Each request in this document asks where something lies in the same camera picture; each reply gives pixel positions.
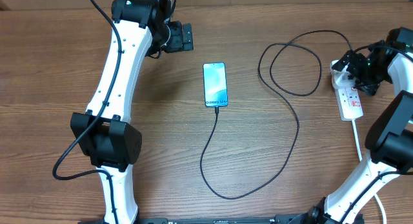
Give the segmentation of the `Galaxy smartphone blue screen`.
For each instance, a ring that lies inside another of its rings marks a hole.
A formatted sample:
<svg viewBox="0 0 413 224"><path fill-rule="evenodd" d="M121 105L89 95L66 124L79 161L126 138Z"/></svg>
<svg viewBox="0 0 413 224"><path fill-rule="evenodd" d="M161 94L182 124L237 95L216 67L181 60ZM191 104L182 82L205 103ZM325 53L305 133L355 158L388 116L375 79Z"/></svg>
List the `Galaxy smartphone blue screen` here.
<svg viewBox="0 0 413 224"><path fill-rule="evenodd" d="M206 107L228 105L227 74L224 63L205 63L203 83Z"/></svg>

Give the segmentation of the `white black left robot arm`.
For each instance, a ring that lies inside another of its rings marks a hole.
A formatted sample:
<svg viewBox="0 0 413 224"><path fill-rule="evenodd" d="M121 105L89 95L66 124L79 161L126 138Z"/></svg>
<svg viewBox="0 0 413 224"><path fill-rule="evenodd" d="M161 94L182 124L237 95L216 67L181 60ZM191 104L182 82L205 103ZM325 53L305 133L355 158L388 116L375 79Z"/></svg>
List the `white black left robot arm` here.
<svg viewBox="0 0 413 224"><path fill-rule="evenodd" d="M74 142L56 161L52 175L71 180L98 174L106 211L101 223L137 223L133 165L142 145L142 134L131 122L132 101L146 57L193 50L192 26L172 21L176 0L114 0L111 15L101 12L112 28L111 43L100 82L83 113L73 113L70 128ZM95 168L60 176L59 165L80 146Z"/></svg>

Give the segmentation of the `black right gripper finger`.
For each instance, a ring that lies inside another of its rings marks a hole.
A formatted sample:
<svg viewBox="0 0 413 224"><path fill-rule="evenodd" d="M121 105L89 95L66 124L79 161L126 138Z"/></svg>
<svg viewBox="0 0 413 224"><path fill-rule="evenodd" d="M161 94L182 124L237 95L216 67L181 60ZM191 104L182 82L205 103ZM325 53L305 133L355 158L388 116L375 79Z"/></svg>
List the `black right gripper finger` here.
<svg viewBox="0 0 413 224"><path fill-rule="evenodd" d="M345 52L343 57L339 59L336 63L333 63L332 69L338 72L344 71L345 67L347 71L354 70L357 66L361 64L361 54L355 53L353 50L348 50Z"/></svg>
<svg viewBox="0 0 413 224"><path fill-rule="evenodd" d="M368 96L374 96L380 87L380 83L374 84L365 84L362 82L356 82L354 87L362 92L364 92Z"/></svg>

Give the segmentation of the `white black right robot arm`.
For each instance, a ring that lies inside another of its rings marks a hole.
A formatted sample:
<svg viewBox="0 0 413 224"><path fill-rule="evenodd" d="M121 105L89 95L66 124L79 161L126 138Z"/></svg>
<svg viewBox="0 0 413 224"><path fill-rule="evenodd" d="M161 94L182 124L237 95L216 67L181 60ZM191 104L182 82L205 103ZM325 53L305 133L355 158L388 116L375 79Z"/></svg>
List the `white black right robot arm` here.
<svg viewBox="0 0 413 224"><path fill-rule="evenodd" d="M330 65L335 89L358 89L376 94L381 82L394 87L395 98L371 126L365 138L366 154L345 182L318 205L291 223L363 223L360 210L387 183L412 174L412 31L392 29L387 38L349 50Z"/></svg>

